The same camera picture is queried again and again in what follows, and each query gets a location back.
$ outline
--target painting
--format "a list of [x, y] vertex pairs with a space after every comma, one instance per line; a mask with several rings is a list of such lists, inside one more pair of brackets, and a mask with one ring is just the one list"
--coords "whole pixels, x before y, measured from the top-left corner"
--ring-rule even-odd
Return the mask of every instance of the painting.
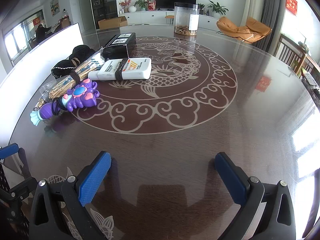
[[52, 0], [51, 3], [50, 3], [50, 7], [51, 7], [52, 16], [54, 16], [57, 13], [60, 12], [60, 7], [59, 7], [59, 1], [58, 0]]

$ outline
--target white cabinet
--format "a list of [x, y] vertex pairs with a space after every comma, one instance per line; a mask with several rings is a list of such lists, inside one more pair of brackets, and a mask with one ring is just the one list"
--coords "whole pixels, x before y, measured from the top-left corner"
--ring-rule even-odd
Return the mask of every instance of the white cabinet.
[[209, 30], [218, 31], [219, 29], [217, 27], [217, 21], [218, 21], [218, 19], [216, 19], [216, 18], [200, 15], [199, 16], [199, 27], [209, 29]]
[[141, 13], [126, 13], [121, 16], [125, 16], [127, 18], [128, 24], [141, 23]]
[[167, 13], [160, 11], [141, 12], [142, 23], [167, 23]]
[[[174, 15], [172, 11], [147, 11], [147, 12], [134, 12], [119, 14], [119, 16], [125, 16], [128, 21], [128, 25], [131, 24], [169, 24], [170, 19], [166, 19], [167, 15]], [[213, 18], [206, 15], [199, 16], [199, 28], [204, 28], [213, 31], [219, 31], [217, 27], [217, 18]]]

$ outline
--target white curtain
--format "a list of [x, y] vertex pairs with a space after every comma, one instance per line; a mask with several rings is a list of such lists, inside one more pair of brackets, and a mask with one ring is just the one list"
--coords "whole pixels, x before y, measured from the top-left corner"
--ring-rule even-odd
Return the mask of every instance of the white curtain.
[[247, 18], [252, 17], [261, 21], [264, 0], [246, 0], [241, 26], [244, 26]]

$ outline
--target purple toy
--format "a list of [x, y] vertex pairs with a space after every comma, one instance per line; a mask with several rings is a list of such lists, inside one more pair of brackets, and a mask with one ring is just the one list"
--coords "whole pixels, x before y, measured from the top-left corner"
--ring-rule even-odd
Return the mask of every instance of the purple toy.
[[[99, 91], [96, 90], [97, 83], [92, 82], [89, 78], [83, 80], [80, 85], [76, 85], [74, 89], [69, 89], [65, 95], [60, 99], [60, 103], [69, 111], [73, 109], [91, 107], [97, 105], [96, 98], [100, 95]], [[32, 111], [30, 113], [31, 121], [34, 125], [43, 119], [49, 119], [53, 116], [53, 109], [56, 109], [57, 101], [53, 103], [47, 103], [43, 105], [39, 111]]]

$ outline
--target black jacket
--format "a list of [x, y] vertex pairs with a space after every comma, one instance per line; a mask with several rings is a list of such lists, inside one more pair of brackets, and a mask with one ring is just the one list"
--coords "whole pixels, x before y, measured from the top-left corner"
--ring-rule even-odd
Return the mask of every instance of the black jacket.
[[45, 33], [50, 29], [51, 28], [40, 27], [36, 30], [36, 41], [38, 44], [46, 39]]

